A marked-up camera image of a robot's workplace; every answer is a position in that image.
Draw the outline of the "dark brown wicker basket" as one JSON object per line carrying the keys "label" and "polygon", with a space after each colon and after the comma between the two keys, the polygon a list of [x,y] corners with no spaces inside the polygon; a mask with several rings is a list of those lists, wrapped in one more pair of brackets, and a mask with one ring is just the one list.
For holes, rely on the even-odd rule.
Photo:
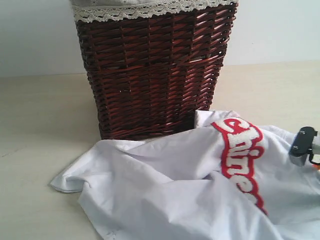
{"label": "dark brown wicker basket", "polygon": [[150,18],[75,21],[102,139],[189,130],[208,110],[238,3]]}

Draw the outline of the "white t-shirt red lettering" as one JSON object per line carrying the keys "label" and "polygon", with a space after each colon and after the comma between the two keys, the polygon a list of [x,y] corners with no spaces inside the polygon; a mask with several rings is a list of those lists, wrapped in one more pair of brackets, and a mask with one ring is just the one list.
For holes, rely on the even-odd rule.
{"label": "white t-shirt red lettering", "polygon": [[51,186],[79,193],[105,240],[317,240],[320,173],[291,162],[294,138],[198,110],[191,130],[97,142]]}

